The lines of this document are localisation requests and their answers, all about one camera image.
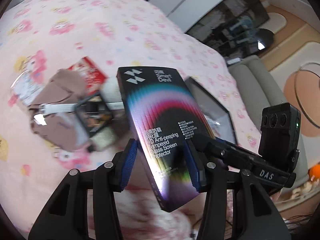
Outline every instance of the pink bedsheet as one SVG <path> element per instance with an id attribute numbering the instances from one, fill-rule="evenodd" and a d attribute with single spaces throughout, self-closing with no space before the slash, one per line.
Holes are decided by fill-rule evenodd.
<path id="1" fill-rule="evenodd" d="M 155 6 L 144 0 L 25 0 L 0 19 L 0 203 L 25 236 L 68 170 L 95 169 L 131 137 L 128 131 L 104 152 L 68 153 L 32 134 L 28 116 L 10 97 L 22 71 L 31 70 L 35 82 L 46 84 L 84 56 L 109 77 L 120 66 L 140 65 L 193 76 L 230 111 L 239 145 L 257 152 L 260 133 L 221 55 L 183 34 Z M 204 196 L 166 213 L 147 190 L 139 163 L 132 176 L 131 190 L 116 195 L 125 238 L 188 239 L 191 225 L 184 213 L 201 216 Z"/>

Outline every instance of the black box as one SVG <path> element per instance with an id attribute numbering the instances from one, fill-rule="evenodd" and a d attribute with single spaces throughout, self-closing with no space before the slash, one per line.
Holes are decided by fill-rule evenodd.
<path id="1" fill-rule="evenodd" d="M 178 71 L 165 67 L 118 68 L 131 129 L 156 198 L 171 212 L 198 195 L 182 152 L 186 138 L 213 133 Z"/>

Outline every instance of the black mount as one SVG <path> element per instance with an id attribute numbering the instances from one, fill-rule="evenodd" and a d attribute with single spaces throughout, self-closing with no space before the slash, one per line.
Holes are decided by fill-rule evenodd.
<path id="1" fill-rule="evenodd" d="M 219 157 L 226 162 L 238 160 L 240 166 L 253 167 L 254 161 L 233 159 L 228 156 L 228 148 L 222 152 L 212 145 L 222 143 L 202 135 L 186 140 L 184 155 L 193 186 L 198 192 L 207 192 L 204 214 L 197 240 L 223 240 L 226 223 L 227 189 L 233 190 L 233 229 L 232 239 L 237 240 L 290 240 L 291 235 L 281 215 L 265 191 L 260 176 L 248 169 L 239 173 L 225 170 L 219 162 L 211 162 L 203 152 Z"/>
<path id="2" fill-rule="evenodd" d="M 126 149 L 94 171 L 71 170 L 44 206 L 29 234 L 29 240 L 89 240 L 87 190 L 93 189 L 94 225 L 97 240 L 122 240 L 113 192 L 127 185 L 132 165 L 125 166 L 137 142 L 130 139 Z M 194 135 L 184 144 L 184 156 L 193 186 L 207 192 L 197 240 L 223 240 L 226 222 L 227 189 L 233 190 L 233 240 L 290 240 L 291 235 L 269 194 L 290 187 L 295 174 L 281 171 L 262 157 L 220 139 Z M 240 173 L 223 168 L 241 169 Z M 260 167 L 274 177 L 256 173 Z"/>
<path id="3" fill-rule="evenodd" d="M 122 240 L 113 192 L 121 192 L 126 186 L 122 185 L 121 176 L 130 150 L 133 148 L 137 153 L 136 144 L 130 139 L 123 152 L 116 153 L 112 162 L 106 162 L 96 170 L 69 171 L 42 209 L 28 239 L 92 239 L 88 236 L 87 191 L 93 189 L 96 239 Z"/>

